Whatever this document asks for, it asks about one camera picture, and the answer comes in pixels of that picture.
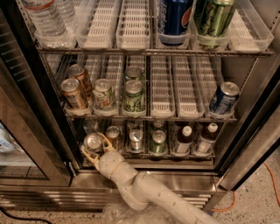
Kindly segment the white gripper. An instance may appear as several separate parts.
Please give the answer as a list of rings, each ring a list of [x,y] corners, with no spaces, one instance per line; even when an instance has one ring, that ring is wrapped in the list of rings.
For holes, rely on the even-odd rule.
[[[123,178],[124,157],[113,147],[112,143],[101,133],[103,151],[106,152],[99,158],[96,153],[89,152],[84,145],[80,147],[81,153],[86,157],[87,161],[100,173],[111,180],[121,180]]]

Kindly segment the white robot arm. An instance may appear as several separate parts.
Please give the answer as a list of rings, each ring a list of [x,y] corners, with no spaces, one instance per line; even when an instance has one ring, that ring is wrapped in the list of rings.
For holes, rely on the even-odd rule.
[[[85,145],[82,145],[80,150],[101,175],[115,183],[123,200],[132,209],[142,211],[150,203],[154,203],[162,207],[179,224],[222,224],[178,196],[150,172],[137,171],[102,133],[98,135],[102,138],[101,143],[108,145],[102,156],[90,152]]]

